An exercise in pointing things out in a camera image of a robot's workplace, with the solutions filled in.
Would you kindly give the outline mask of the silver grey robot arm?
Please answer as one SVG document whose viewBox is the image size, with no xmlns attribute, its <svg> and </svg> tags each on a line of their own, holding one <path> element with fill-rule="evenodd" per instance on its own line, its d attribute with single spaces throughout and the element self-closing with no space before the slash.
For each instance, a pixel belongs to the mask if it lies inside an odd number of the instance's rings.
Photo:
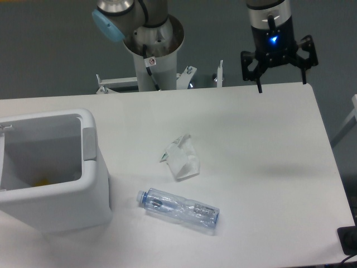
<svg viewBox="0 0 357 268">
<path fill-rule="evenodd" d="M 269 68 L 293 65 L 305 75 L 319 61 L 311 36 L 296 41 L 289 1 L 247 1 L 255 50 L 242 51 L 245 81 L 260 84 Z M 104 36 L 124 43 L 132 54 L 142 92 L 188 89 L 196 72 L 177 73 L 177 52 L 184 41 L 180 21 L 166 1 L 98 1 L 92 18 Z"/>
</svg>

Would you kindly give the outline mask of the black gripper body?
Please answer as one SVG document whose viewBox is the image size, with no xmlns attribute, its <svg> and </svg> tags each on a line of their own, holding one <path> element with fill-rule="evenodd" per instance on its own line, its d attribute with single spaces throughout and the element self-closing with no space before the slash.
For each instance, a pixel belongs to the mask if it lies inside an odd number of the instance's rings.
<svg viewBox="0 0 357 268">
<path fill-rule="evenodd" d="M 268 69 L 286 64 L 297 66 L 297 42 L 293 24 L 281 24 L 274 30 L 252 28 L 256 69 Z"/>
</svg>

